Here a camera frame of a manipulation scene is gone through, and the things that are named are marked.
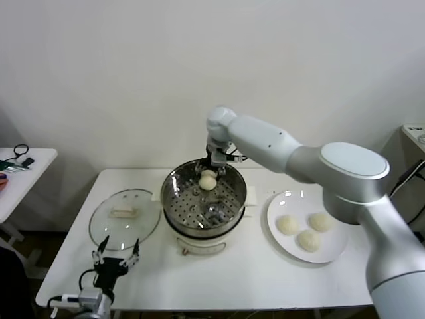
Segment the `steel pot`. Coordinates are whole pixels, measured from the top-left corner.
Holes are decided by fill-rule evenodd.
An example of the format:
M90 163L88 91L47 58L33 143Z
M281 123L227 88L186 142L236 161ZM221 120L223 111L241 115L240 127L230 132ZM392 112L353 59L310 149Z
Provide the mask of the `steel pot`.
M246 184L241 174L226 165L212 191L198 186L198 160L174 169L161 188L165 217L178 233L194 239L212 239L232 230L241 220Z

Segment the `glass pot lid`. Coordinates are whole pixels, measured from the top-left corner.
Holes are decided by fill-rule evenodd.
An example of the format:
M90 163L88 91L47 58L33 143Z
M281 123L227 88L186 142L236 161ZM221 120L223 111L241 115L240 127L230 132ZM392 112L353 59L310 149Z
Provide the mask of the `glass pot lid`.
M106 249L122 251L141 243L155 230L161 216L158 202L144 189L127 189L103 201L90 218L89 234L96 245L110 236Z

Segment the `cable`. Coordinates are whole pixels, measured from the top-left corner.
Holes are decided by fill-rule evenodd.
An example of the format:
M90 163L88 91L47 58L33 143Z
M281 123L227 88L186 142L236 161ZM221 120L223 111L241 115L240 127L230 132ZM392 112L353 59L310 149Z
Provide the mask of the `cable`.
M52 307L50 306L50 304L52 303L52 301L62 301L62 296L54 296L52 298L50 298L47 302L47 309L50 312L52 310Z
M392 191L390 192L389 197L393 197L397 191L400 190L401 187L403 187L403 185L405 183L407 183L408 181L410 181L412 179L412 177L414 177L416 175L416 173L419 173L422 169L425 168L425 161L421 160L418 162L418 164L416 164L416 167L414 169L412 169L411 173L408 174L407 178L403 179L402 181L399 181L394 188L392 189Z
M245 319L249 319L249 318L251 318L253 315L257 314L257 313L259 313L259 311L255 311L255 312L253 312L253 313L251 313L251 314L247 315Z
M18 148L25 148L25 151L18 153ZM15 156L13 156L12 158L8 158L8 159L4 159L3 161L11 161L11 160L17 160L20 156L25 155L26 153L28 153L29 151L29 146L27 144L17 144L15 145L15 147L13 148L13 153L15 154Z
M415 220L417 220L420 216L421 216L421 214L423 213L425 211L425 205L424 206L422 206L422 208L419 210L419 213L417 213L416 214L416 216L415 217L413 217L412 218L412 220L411 221L409 221L408 223L407 223L407 225L410 225L411 223L413 223Z
M86 271L84 271L81 275L80 278L78 279L78 287L80 288L80 290L82 290L82 277L84 277L85 274L88 274L89 272L94 272L94 269L88 269Z
M239 311L233 312L227 319L232 319Z
M11 160L15 160L16 156L13 156L12 158L8 158L8 159L4 159L3 161L11 161Z

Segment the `black cable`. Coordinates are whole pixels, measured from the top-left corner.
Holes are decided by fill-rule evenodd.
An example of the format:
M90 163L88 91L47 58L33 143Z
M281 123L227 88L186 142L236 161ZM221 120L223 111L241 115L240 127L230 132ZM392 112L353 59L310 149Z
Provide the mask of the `black cable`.
M18 153L18 151L17 151L18 148L25 148L25 151L23 151L22 153ZM3 161L17 160L20 156L28 153L28 151L29 151L29 146L27 144L24 144L24 143L17 144L13 148L13 153L15 154L15 156L13 156L12 158L4 159Z
M411 223L413 223L415 220L417 220L420 216L421 216L421 214L423 213L425 211L425 205L424 206L422 206L422 208L419 210L419 213L417 213L416 214L416 216L415 217L413 217L412 218L412 220L411 221L409 221L408 223L407 223L407 225L410 225Z
M395 193L403 187L404 184L408 183L413 177L418 176L418 174L425 168L425 160L421 159L417 161L412 167L410 167L406 172L403 173L398 178L397 184L389 193L389 197L391 198Z
M80 288L80 290L82 290L82 277L84 277L85 274L88 274L89 272L94 272L94 269L88 269L86 271L84 271L81 275L80 278L78 279L78 287Z
M13 156L12 158L8 158L8 159L4 159L3 161L10 161L10 160L15 160L16 156Z
M62 296L54 296L52 298L50 298L47 302L47 309L50 312L52 310L52 307L50 306L50 304L52 303L52 301L62 301Z

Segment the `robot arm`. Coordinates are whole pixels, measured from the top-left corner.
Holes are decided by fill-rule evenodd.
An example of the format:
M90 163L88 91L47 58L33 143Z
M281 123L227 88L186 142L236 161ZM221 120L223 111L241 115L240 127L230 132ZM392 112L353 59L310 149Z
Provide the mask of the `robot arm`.
M425 250L385 194L390 166L382 156L343 142L303 146L286 131L225 107L211 111L207 130L212 166L225 165L223 151L233 142L270 171L322 186L326 210L360 223L371 242L366 278L380 317L425 317Z

